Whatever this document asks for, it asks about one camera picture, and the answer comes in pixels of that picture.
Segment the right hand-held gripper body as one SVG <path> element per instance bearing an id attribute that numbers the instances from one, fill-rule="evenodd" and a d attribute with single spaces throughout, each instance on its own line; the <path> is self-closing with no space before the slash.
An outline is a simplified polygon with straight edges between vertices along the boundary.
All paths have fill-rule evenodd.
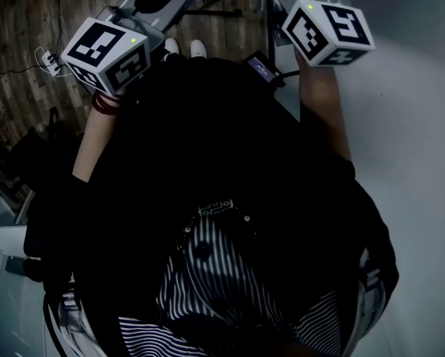
<path id="1" fill-rule="evenodd" d="M 375 44 L 363 12 L 350 0 L 272 0 L 282 38 L 312 67 L 350 65 Z"/>

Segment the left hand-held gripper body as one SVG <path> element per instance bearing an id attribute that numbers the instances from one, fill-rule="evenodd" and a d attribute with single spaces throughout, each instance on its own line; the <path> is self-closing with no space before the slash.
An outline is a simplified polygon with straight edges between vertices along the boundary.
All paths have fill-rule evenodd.
<path id="1" fill-rule="evenodd" d="M 120 0 L 80 26 L 61 55 L 81 82 L 116 95 L 167 54 L 165 34 L 194 0 Z"/>

